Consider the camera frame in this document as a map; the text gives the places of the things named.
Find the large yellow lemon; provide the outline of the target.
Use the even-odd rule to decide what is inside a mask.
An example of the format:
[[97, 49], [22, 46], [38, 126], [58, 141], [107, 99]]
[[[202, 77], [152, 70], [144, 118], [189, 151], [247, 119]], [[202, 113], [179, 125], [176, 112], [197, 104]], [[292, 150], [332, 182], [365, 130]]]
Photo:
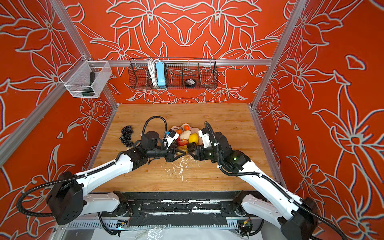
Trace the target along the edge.
[[188, 142], [189, 142], [189, 144], [191, 144], [191, 143], [198, 144], [199, 143], [199, 135], [197, 133], [192, 133], [189, 136]]

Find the black grape bunch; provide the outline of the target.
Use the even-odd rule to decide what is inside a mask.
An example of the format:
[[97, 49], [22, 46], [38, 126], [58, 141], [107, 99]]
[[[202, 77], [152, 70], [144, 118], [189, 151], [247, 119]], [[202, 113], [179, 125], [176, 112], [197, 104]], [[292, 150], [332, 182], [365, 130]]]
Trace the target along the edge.
[[132, 141], [133, 132], [134, 131], [132, 129], [132, 126], [125, 126], [121, 130], [120, 141], [127, 148], [131, 148], [134, 145], [134, 142]]

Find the red wrinkled strawberry fruit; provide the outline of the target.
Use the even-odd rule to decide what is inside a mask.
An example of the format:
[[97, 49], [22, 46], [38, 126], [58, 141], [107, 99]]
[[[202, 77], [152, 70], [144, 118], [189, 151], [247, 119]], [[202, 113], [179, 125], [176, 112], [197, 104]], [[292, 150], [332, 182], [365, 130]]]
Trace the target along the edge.
[[179, 146], [186, 146], [186, 145], [188, 145], [188, 144], [189, 144], [189, 141], [186, 140], [186, 139], [180, 139], [180, 140], [178, 141], [178, 145], [179, 145]]

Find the beige garlic-like fruit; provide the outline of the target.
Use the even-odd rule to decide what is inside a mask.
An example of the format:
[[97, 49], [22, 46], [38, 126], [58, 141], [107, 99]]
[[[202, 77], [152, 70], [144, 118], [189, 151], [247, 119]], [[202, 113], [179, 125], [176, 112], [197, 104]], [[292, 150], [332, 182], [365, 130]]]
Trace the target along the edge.
[[180, 138], [180, 140], [187, 140], [187, 141], [188, 141], [190, 135], [191, 135], [191, 131], [189, 131], [189, 130], [187, 130], [187, 131], [183, 131], [183, 132], [180, 134], [179, 138]]

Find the pink scalloped fruit bowl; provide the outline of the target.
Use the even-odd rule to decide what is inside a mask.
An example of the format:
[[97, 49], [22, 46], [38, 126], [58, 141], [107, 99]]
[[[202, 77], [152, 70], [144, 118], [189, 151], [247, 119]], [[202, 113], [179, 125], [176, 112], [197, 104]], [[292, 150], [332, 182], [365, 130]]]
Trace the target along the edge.
[[[176, 132], [176, 130], [177, 129], [182, 129], [183, 131], [184, 131], [184, 129], [183, 129], [183, 126], [184, 125], [189, 125], [189, 124], [183, 124], [183, 125], [181, 125], [181, 126], [179, 126], [179, 127], [177, 127], [177, 126], [173, 126], [173, 127], [171, 127], [171, 129], [172, 130], [174, 130], [175, 132]], [[190, 131], [191, 131], [191, 134], [192, 133], [197, 133], [197, 134], [199, 134], [199, 128], [192, 128], [191, 126], [190, 126]], [[173, 142], [173, 144], [175, 144], [177, 147], [179, 146], [178, 145], [178, 141], [180, 140], [180, 138], [178, 138], [177, 140], [175, 140], [174, 142]], [[198, 144], [196, 144], [196, 145], [202, 145], [202, 140], [201, 140], [201, 138], [199, 137], [199, 143]]]

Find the small yellow lemon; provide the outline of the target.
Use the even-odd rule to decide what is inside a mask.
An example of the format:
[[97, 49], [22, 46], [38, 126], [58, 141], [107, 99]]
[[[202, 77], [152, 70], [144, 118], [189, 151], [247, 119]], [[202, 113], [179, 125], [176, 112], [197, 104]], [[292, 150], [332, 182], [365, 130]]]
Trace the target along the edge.
[[187, 154], [187, 152], [188, 152], [188, 146], [187, 145], [178, 146], [177, 149], [178, 149], [178, 152], [176, 152], [177, 156], [181, 156], [181, 155], [183, 155], [183, 153]]

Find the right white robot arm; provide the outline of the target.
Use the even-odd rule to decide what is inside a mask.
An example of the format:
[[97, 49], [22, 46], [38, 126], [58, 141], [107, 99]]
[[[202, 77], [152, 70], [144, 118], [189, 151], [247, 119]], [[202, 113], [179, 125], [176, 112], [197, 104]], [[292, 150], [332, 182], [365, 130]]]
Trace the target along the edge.
[[188, 144], [188, 153], [198, 161], [210, 160], [227, 176], [238, 177], [252, 186], [263, 198], [242, 191], [233, 204], [246, 214], [254, 215], [277, 227], [287, 240], [312, 240], [318, 226], [317, 207], [312, 200], [283, 188], [266, 175], [246, 154], [233, 150], [220, 132], [210, 135], [206, 129], [199, 132], [202, 145]]

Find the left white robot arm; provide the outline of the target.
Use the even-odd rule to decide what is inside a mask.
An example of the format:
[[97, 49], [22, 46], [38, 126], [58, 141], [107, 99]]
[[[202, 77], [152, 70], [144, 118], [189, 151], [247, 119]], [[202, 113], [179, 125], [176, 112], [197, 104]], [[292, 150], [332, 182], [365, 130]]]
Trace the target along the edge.
[[164, 158], [173, 162], [179, 158], [179, 150], [172, 143], [179, 138], [173, 130], [166, 132], [165, 140], [159, 134], [149, 131], [142, 135], [133, 148], [118, 153], [117, 157], [88, 171], [72, 174], [65, 172], [54, 184], [47, 204], [58, 225], [66, 225], [79, 216], [113, 212], [124, 202], [117, 192], [94, 194], [92, 191], [112, 179], [130, 173], [149, 163], [150, 159]]

